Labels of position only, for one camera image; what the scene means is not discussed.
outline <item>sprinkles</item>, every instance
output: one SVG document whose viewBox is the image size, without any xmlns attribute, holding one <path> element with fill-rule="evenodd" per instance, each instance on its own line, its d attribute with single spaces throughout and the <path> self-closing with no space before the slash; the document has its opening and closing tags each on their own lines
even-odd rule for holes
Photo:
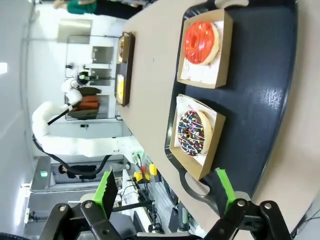
<svg viewBox="0 0 320 240">
<path fill-rule="evenodd" d="M 189 156 L 194 157 L 202 151 L 205 132 L 196 111 L 187 111 L 179 120 L 178 141 L 181 149 Z"/>
</svg>

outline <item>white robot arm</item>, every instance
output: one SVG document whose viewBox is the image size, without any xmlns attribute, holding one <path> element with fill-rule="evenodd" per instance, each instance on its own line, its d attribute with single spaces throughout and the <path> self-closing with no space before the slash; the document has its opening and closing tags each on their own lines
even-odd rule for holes
<svg viewBox="0 0 320 240">
<path fill-rule="evenodd" d="M 57 106 L 52 102 L 44 102 L 33 113 L 32 130 L 43 150 L 53 155 L 84 155 L 89 158 L 121 154 L 134 163 L 135 153 L 143 152 L 134 136 L 85 139 L 50 134 L 48 122 L 56 115 L 71 111 L 72 106 L 82 100 L 82 95 L 77 89 L 79 86 L 75 79 L 66 80 L 61 90 L 68 97 L 69 103 Z"/>
</svg>

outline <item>white paper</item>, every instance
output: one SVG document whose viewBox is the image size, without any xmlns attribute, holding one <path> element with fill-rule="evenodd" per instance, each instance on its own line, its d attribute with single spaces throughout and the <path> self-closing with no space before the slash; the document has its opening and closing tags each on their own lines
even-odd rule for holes
<svg viewBox="0 0 320 240">
<path fill-rule="evenodd" d="M 186 58 L 184 58 L 180 77 L 181 79 L 201 82 L 204 84 L 216 84 L 221 60 L 221 49 L 224 36 L 224 21 L 215 21 L 213 24 L 219 32 L 220 40 L 219 50 L 215 58 L 208 65 L 192 64 Z"/>
<path fill-rule="evenodd" d="M 194 101 L 192 98 L 189 98 L 185 95 L 179 94 L 179 96 L 176 97 L 176 111 L 177 111 L 177 118 L 176 118 L 176 129 L 175 129 L 175 138 L 174 138 L 174 146 L 180 147 L 180 143 L 178 140 L 178 125 L 180 118 L 189 110 L 194 111 L 202 111 L 205 113 L 205 116 L 208 118 L 211 127 L 215 125 L 216 119 L 217 119 L 217 112 Z M 200 163 L 202 166 L 205 163 L 207 157 L 207 153 L 203 153 L 197 156 L 194 156 L 193 158 Z"/>
</svg>

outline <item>black serving tray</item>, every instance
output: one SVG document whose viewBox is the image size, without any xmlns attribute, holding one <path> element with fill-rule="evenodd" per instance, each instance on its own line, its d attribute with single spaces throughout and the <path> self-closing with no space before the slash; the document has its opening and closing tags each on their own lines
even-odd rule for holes
<svg viewBox="0 0 320 240">
<path fill-rule="evenodd" d="M 184 21 L 216 8 L 208 0 L 183 15 L 164 150 L 187 193 L 218 213 L 214 169 L 225 169 L 233 189 L 252 198 L 268 162 L 292 81 L 298 6 L 295 0 L 249 0 L 246 7 L 227 7 L 233 31 L 226 85 L 208 89 L 177 82 Z M 210 187 L 204 196 L 189 187 L 187 171 L 169 149 L 178 94 L 197 99 L 226 117 L 211 172 L 200 180 Z"/>
</svg>

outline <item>kitchen counter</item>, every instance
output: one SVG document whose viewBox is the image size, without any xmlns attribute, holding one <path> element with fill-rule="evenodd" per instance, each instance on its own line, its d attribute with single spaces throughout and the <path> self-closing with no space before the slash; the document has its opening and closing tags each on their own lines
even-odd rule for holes
<svg viewBox="0 0 320 240">
<path fill-rule="evenodd" d="M 126 22 L 124 30 L 133 32 L 136 41 L 130 102 L 118 111 L 183 204 L 208 231 L 218 215 L 184 191 L 164 151 L 182 16 L 202 2 L 159 0 Z M 320 2 L 300 0 L 298 5 L 293 83 L 280 132 L 253 196 L 256 204 L 277 202 L 290 231 L 312 203 L 320 182 Z M 250 239 L 249 235 L 240 232 L 236 239 Z"/>
</svg>

